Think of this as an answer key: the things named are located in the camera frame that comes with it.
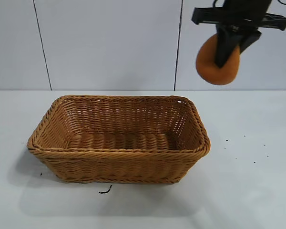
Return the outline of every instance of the basket bottom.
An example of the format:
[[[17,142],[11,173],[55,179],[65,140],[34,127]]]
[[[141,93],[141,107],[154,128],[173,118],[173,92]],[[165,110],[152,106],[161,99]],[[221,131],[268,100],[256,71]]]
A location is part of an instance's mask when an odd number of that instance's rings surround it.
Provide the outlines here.
[[[169,133],[83,133],[71,137],[67,148],[177,150]]]
[[[61,178],[57,176],[58,178],[62,179],[64,182],[67,183],[92,183],[92,182],[102,182],[102,183],[120,183],[120,184],[174,184],[178,183],[182,177],[176,178],[174,180],[168,180],[168,179],[159,179],[159,180],[133,180],[133,179],[107,179],[107,178],[88,178],[83,177],[80,179],[74,179],[74,178]]]

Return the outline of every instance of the orange object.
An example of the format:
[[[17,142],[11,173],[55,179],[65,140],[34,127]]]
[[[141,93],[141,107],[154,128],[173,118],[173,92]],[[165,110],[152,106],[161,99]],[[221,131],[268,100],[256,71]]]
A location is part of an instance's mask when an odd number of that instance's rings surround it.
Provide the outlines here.
[[[210,37],[201,47],[197,59],[196,69],[205,81],[215,85],[231,83],[237,75],[240,61],[240,48],[237,46],[223,67],[215,64],[217,34]]]

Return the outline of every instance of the white wall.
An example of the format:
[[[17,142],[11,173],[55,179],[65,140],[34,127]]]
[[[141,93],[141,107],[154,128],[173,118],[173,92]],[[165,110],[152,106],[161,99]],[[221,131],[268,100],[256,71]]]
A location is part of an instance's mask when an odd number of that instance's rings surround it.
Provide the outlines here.
[[[0,0],[0,90],[49,90],[32,0]]]
[[[36,0],[53,90],[173,90],[181,0]]]
[[[35,2],[53,90],[174,89],[181,0]],[[184,0],[176,89],[286,89],[286,31],[274,29],[261,29],[232,84],[198,76],[196,55],[215,26],[195,25],[191,16],[211,5]],[[286,6],[273,0],[269,12],[286,16]],[[0,0],[2,89],[50,89],[33,0]]]
[[[198,76],[196,55],[202,44],[216,32],[214,25],[195,25],[191,22],[191,16],[194,7],[211,5],[212,0],[184,0],[176,89],[286,89],[286,31],[276,29],[260,29],[261,38],[241,55],[241,66],[233,83],[214,86]],[[286,16],[286,6],[273,0],[268,12]]]

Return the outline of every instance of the dark speck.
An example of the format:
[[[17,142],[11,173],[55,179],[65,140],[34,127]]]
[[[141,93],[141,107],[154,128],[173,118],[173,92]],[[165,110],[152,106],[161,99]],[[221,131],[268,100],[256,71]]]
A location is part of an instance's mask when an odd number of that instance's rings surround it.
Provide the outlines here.
[[[106,192],[99,192],[99,193],[100,193],[100,194],[106,194],[106,193],[108,193],[108,192],[111,190],[111,188],[112,188],[112,185],[110,185],[108,191],[106,191]]]

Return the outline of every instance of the white tabletop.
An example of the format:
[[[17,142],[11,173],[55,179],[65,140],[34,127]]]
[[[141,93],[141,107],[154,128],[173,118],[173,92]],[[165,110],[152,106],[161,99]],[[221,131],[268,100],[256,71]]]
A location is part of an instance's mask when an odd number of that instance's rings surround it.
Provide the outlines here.
[[[192,100],[210,153],[174,185],[65,184],[26,149],[66,94]],[[286,229],[286,91],[0,91],[0,229]]]

